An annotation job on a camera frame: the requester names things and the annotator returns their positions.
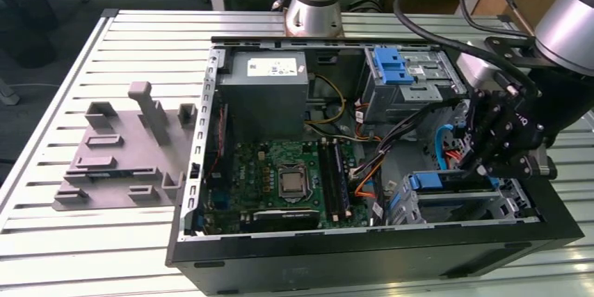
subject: metal table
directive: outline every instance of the metal table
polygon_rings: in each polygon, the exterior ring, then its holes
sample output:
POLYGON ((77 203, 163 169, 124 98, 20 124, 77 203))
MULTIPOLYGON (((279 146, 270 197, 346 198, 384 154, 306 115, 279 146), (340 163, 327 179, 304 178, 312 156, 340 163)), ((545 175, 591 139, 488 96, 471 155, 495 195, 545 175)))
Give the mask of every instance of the metal table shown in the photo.
MULTIPOLYGON (((416 15, 414 20, 451 38, 484 37, 459 17, 416 15)), ((344 14, 343 21, 348 37, 412 37, 391 15, 344 14)), ((495 18, 482 18, 479 23, 503 26, 495 18)), ((172 207, 56 212, 53 194, 83 137, 91 101, 107 100, 117 110, 136 109, 127 86, 145 80, 165 109, 197 102, 211 36, 282 34, 282 16, 270 13, 123 10, 99 20, 0 189, 3 296, 201 296, 189 280, 163 264, 172 207)), ((591 296, 593 120, 587 115, 573 125, 550 150, 559 165, 555 189, 586 238, 480 278, 295 291, 283 296, 518 296, 529 289, 551 296, 591 296)))

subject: yellow wire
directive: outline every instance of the yellow wire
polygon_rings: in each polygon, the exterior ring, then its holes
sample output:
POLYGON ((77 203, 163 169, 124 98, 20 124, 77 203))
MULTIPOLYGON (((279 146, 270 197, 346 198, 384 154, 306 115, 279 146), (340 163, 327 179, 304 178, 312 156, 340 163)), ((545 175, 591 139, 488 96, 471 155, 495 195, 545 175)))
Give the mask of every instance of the yellow wire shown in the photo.
POLYGON ((346 103, 344 103, 344 97, 343 94, 340 92, 340 90, 338 89, 336 85, 332 84, 332 82, 322 75, 316 74, 315 75, 319 79, 322 79, 323 81, 326 81, 326 83, 331 86, 331 88, 336 91, 339 97, 340 97, 340 112, 336 114, 336 116, 334 116, 332 118, 328 118, 326 120, 312 120, 312 121, 306 121, 307 125, 323 125, 326 123, 331 123, 335 120, 338 120, 340 118, 340 116, 343 116, 344 113, 344 109, 346 109, 346 103))

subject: orange wire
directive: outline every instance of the orange wire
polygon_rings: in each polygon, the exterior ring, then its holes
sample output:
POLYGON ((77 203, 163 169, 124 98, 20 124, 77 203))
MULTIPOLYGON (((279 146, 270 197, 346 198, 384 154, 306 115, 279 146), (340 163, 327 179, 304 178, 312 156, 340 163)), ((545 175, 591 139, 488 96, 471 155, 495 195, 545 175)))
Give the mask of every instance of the orange wire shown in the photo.
POLYGON ((458 162, 460 161, 462 157, 456 153, 446 151, 446 155, 454 158, 458 162))
POLYGON ((367 176, 364 177, 363 181, 362 181, 360 184, 359 184, 359 187, 356 187, 356 189, 355 189, 355 196, 364 196, 364 197, 368 197, 368 198, 374 198, 374 197, 375 197, 374 194, 367 193, 367 192, 360 191, 360 190, 363 189, 363 185, 364 185, 364 183, 367 182, 367 180, 374 176, 375 172, 378 171, 378 169, 379 169, 382 163, 383 163, 383 159, 382 159, 382 161, 375 165, 375 167, 374 167, 374 169, 371 170, 370 174, 367 174, 367 176))
MULTIPOLYGON (((370 139, 370 137, 364 137, 364 136, 360 134, 360 132, 359 132, 360 126, 362 126, 362 124, 358 123, 358 124, 356 124, 356 127, 355 127, 355 137, 359 138, 359 139, 363 139, 363 140, 370 139)), ((374 136, 374 140, 379 142, 379 141, 382 141, 382 137, 379 137, 379 136, 374 136)))

